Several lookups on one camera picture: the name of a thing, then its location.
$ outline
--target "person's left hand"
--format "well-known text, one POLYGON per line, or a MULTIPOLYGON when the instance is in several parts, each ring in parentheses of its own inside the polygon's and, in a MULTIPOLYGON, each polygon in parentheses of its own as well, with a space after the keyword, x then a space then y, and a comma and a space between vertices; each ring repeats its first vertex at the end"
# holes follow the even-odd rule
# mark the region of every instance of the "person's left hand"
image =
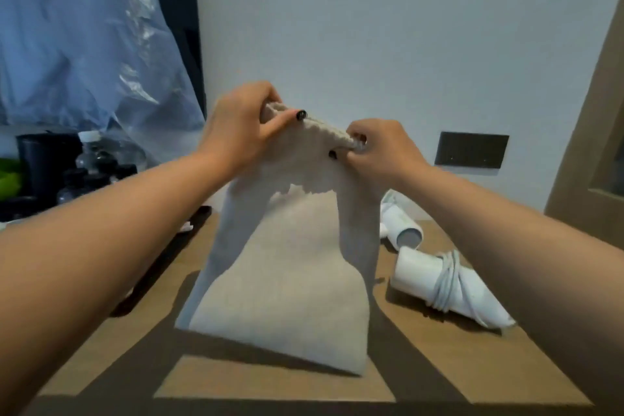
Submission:
POLYGON ((221 97, 210 114, 197 151, 217 154, 230 175, 238 175, 261 155, 271 138, 297 119, 299 110, 289 109, 261 124, 260 112, 266 102, 281 102, 268 81, 243 84, 221 97))

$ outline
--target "forearm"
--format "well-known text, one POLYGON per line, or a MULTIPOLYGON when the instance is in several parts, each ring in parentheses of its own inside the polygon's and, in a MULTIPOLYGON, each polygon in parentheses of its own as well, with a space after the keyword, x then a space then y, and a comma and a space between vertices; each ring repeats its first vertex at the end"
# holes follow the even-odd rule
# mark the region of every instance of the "forearm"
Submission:
POLYGON ((11 329, 0 339, 0 403, 62 364, 228 179, 222 162, 193 154, 0 233, 0 322, 11 329))
POLYGON ((624 253, 438 168, 402 185, 581 389, 613 398, 624 364, 624 253))

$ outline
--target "hand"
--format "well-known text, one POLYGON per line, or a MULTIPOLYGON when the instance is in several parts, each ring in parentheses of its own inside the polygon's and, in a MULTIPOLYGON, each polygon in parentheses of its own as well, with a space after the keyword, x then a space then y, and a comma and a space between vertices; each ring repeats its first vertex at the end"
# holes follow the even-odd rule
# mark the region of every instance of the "hand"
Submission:
POLYGON ((396 120, 357 120, 349 125, 347 133, 365 141, 366 146, 362 152, 339 151, 339 159, 385 189, 401 191, 415 168, 429 167, 396 120))
POLYGON ((279 113, 265 124, 260 112, 267 102, 281 102, 268 81, 247 83, 221 97, 214 105, 199 153, 217 154, 231 177, 257 159, 271 139, 296 119, 297 109, 279 113))

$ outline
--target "green object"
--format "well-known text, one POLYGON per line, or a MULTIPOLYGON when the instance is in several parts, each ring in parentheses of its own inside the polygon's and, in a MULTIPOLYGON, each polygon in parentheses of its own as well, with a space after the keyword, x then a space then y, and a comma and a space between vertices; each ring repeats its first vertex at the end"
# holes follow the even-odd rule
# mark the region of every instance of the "green object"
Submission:
POLYGON ((22 168, 18 160, 0 158, 0 201, 17 196, 22 189, 22 168))

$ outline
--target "person's left arm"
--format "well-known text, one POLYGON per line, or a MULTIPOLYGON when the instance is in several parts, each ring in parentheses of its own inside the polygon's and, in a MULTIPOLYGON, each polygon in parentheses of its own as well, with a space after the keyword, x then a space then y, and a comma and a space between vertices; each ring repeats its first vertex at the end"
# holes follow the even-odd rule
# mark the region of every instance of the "person's left arm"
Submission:
POLYGON ((18 409, 108 316, 181 225, 295 119, 260 124, 267 82, 216 103, 199 149, 0 232, 0 413, 18 409))

